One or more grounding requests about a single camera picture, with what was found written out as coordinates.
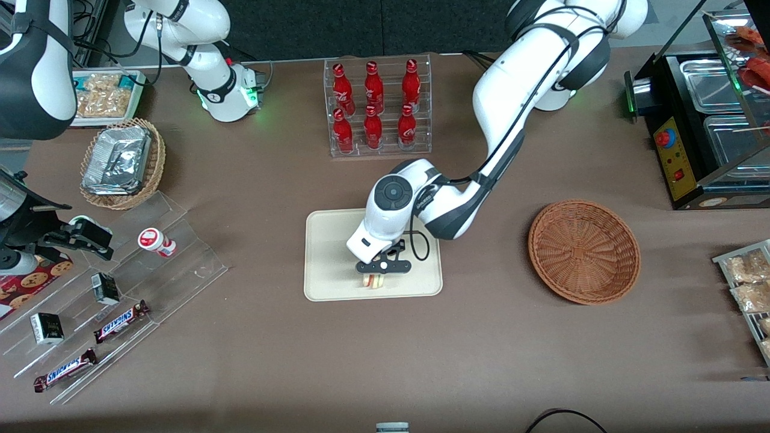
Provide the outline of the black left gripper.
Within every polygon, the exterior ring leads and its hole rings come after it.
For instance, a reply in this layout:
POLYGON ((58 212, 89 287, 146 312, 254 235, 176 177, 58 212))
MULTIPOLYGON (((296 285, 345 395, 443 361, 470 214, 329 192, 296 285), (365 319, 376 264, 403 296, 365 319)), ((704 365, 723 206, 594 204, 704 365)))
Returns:
POLYGON ((399 258, 404 250, 406 250, 406 242, 404 239, 400 239, 393 246, 378 253, 371 263, 358 262, 356 271, 363 275, 409 273, 412 270, 412 263, 409 260, 399 258))

